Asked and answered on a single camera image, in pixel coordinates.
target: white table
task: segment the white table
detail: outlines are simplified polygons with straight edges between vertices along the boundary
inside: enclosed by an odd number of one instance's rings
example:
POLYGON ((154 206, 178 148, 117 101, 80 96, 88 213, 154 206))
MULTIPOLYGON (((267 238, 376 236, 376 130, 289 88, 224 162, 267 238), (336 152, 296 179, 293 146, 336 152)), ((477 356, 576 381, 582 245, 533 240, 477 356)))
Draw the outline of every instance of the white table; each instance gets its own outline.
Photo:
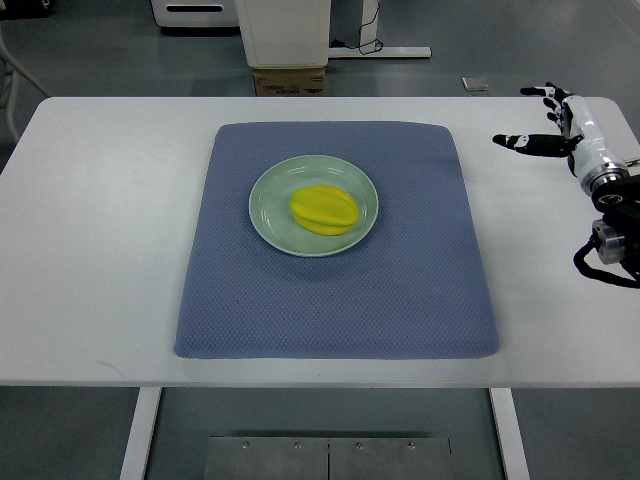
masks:
MULTIPOLYGON (((618 107, 589 102, 611 149, 622 159, 640 156, 618 107)), ((143 476, 162 386, 488 387, 509 478, 528 478, 510 391, 499 387, 640 385, 638 293, 587 280, 572 265, 598 218, 590 199, 563 160, 491 142, 496 133, 534 132, 556 133, 542 101, 531 98, 46 100, 0 176, 0 384, 144 387, 121 478, 143 476), (217 130, 322 120, 449 128, 495 309, 495 355, 186 360, 173 353, 217 130)))

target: cardboard box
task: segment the cardboard box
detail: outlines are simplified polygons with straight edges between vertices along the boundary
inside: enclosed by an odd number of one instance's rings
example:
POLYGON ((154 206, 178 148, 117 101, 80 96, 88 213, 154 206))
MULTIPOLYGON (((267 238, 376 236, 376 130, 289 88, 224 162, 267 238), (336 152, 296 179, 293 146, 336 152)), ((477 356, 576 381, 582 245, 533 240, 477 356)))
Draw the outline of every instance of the cardboard box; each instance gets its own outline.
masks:
POLYGON ((257 97, 322 97, 326 89, 324 67, 255 69, 253 83, 257 97))

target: robotic hand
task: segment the robotic hand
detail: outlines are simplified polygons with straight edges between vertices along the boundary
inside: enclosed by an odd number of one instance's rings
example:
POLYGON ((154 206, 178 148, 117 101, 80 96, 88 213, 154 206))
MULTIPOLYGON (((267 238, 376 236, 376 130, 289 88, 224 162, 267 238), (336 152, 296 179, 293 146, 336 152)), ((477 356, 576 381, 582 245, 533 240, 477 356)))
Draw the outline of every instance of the robotic hand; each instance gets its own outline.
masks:
POLYGON ((584 98, 552 83, 520 92, 544 97, 544 105, 551 109, 547 118, 561 134, 495 135, 494 143, 525 155, 567 157, 571 173, 603 214, 593 222, 591 238, 574 256, 574 264, 588 278, 640 288, 640 175, 630 176, 626 163, 607 148, 584 98), (585 257, 593 249, 602 263, 620 263, 633 280, 591 268, 585 257))

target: black cable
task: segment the black cable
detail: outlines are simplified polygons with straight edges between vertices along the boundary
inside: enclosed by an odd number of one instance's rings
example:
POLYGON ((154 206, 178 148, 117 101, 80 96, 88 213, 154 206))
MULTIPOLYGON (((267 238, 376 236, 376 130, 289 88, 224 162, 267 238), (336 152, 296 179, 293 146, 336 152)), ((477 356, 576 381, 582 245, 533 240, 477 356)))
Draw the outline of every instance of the black cable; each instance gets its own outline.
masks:
POLYGON ((592 268, 585 260, 586 256, 598 246, 598 240, 595 235, 589 238, 589 241, 580 248, 573 256, 573 264, 578 271, 585 277, 592 280, 598 280, 600 282, 615 285, 617 287, 625 288, 640 288, 640 282, 631 280, 624 277, 619 277, 613 273, 605 272, 604 270, 597 270, 592 268))
MULTIPOLYGON (((362 25, 360 25, 360 28, 358 29, 358 37, 362 36, 362 29, 364 27, 366 27, 367 25, 371 25, 373 22, 376 21, 376 18, 378 18, 378 12, 380 12, 380 2, 378 2, 378 8, 376 8, 376 13, 373 15, 373 18, 371 19, 371 21, 367 22, 367 23, 363 23, 362 25)), ((362 43, 362 44, 358 45, 357 47, 350 47, 349 45, 346 45, 344 42, 342 42, 340 40, 333 40, 331 42, 331 47, 345 47, 345 48, 348 48, 349 50, 358 50, 361 55, 369 55, 371 53, 376 53, 376 52, 379 52, 380 50, 382 50, 382 47, 384 47, 384 43, 382 43, 377 38, 374 38, 370 42, 362 43), (374 45, 372 51, 370 51, 370 52, 363 52, 362 51, 363 47, 366 47, 366 46, 371 45, 371 44, 374 45)))

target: plate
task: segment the plate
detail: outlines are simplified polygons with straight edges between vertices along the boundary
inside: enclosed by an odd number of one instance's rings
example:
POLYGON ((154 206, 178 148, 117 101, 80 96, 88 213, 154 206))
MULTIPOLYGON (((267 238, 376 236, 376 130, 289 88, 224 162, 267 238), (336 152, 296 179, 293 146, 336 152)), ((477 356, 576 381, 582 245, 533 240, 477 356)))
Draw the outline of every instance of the plate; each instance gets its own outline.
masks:
POLYGON ((301 257, 323 257, 342 252, 362 240, 378 216, 378 193, 367 175, 355 165, 327 155, 303 155, 267 170, 249 195, 249 216, 254 228, 278 250, 301 257), (289 210, 294 191, 310 185, 341 188, 358 204, 360 218, 347 233, 325 236, 296 223, 289 210))

